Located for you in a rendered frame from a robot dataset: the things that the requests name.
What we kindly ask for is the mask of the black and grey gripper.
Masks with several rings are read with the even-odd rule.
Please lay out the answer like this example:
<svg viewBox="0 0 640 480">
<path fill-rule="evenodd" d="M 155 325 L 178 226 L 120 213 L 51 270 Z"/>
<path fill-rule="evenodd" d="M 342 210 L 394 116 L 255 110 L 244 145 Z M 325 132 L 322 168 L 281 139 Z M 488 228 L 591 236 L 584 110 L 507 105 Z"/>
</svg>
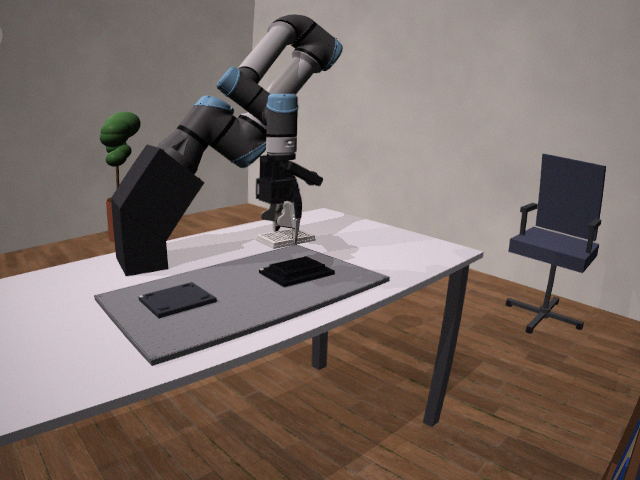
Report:
<svg viewBox="0 0 640 480">
<path fill-rule="evenodd" d="M 269 209 L 261 214 L 261 218 L 273 221 L 273 232 L 279 231 L 280 227 L 292 228 L 293 244 L 296 244 L 302 217 L 302 199 L 296 177 L 286 171 L 289 163 L 286 159 L 296 159 L 296 153 L 272 156 L 267 153 L 260 156 L 260 178 L 256 178 L 256 199 L 270 204 Z M 284 203 L 290 200 L 291 203 Z"/>
</svg>

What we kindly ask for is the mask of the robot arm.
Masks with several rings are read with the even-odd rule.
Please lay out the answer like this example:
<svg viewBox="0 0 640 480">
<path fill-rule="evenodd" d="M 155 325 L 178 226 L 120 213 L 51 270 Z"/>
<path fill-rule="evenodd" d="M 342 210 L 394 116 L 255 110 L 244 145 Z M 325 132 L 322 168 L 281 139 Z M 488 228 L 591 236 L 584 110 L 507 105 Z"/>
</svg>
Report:
<svg viewBox="0 0 640 480">
<path fill-rule="evenodd" d="M 293 59 L 263 89 L 258 83 L 287 45 L 295 48 Z M 157 147 L 194 175 L 208 145 L 240 168 L 251 165 L 265 150 L 270 156 L 293 155 L 299 108 L 295 94 L 313 73 L 330 69 L 342 50 L 342 44 L 309 17 L 276 19 L 239 69 L 230 67 L 216 85 L 248 113 L 236 118 L 228 103 L 203 96 Z"/>
</svg>

